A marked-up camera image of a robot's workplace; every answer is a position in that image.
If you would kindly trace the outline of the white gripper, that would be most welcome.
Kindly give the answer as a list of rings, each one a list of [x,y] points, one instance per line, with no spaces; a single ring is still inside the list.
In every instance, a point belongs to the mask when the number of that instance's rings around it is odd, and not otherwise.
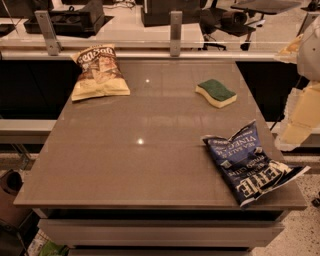
[[[293,88],[280,125],[281,145],[301,145],[320,124],[320,17],[274,59],[283,63],[297,63],[298,73],[310,82],[304,89]]]

